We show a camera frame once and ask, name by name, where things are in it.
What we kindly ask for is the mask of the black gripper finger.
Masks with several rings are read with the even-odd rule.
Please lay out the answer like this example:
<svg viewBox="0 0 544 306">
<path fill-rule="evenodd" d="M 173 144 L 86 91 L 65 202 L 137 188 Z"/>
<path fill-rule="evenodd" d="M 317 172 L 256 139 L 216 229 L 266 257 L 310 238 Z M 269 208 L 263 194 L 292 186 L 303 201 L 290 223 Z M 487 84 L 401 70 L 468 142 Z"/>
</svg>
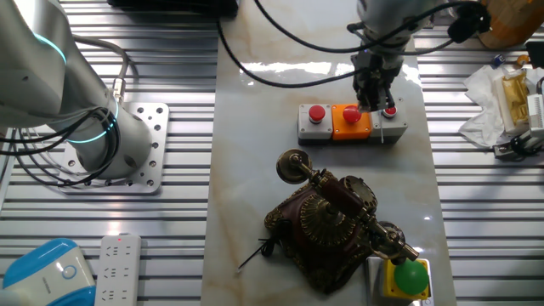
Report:
<svg viewBox="0 0 544 306">
<path fill-rule="evenodd" d="M 356 98 L 359 102 L 359 111 L 360 112 L 372 112 L 374 111 L 374 98 L 373 98 L 373 88 L 366 87 L 365 85 L 355 84 Z"/>
<path fill-rule="evenodd" d="M 386 110 L 395 107 L 395 100 L 390 91 L 390 86 L 380 85 L 378 87 L 378 109 Z"/>
</svg>

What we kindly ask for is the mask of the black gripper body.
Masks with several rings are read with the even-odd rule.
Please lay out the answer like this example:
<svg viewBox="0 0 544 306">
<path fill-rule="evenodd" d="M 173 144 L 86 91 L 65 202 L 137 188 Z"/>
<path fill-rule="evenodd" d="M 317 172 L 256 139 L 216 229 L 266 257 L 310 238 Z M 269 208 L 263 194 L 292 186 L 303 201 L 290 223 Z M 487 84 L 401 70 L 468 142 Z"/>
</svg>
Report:
<svg viewBox="0 0 544 306">
<path fill-rule="evenodd" d="M 390 89 L 394 79 L 400 73 L 404 57 L 373 54 L 366 50 L 352 55 L 351 62 L 357 70 L 353 79 L 355 91 L 371 87 Z"/>
</svg>

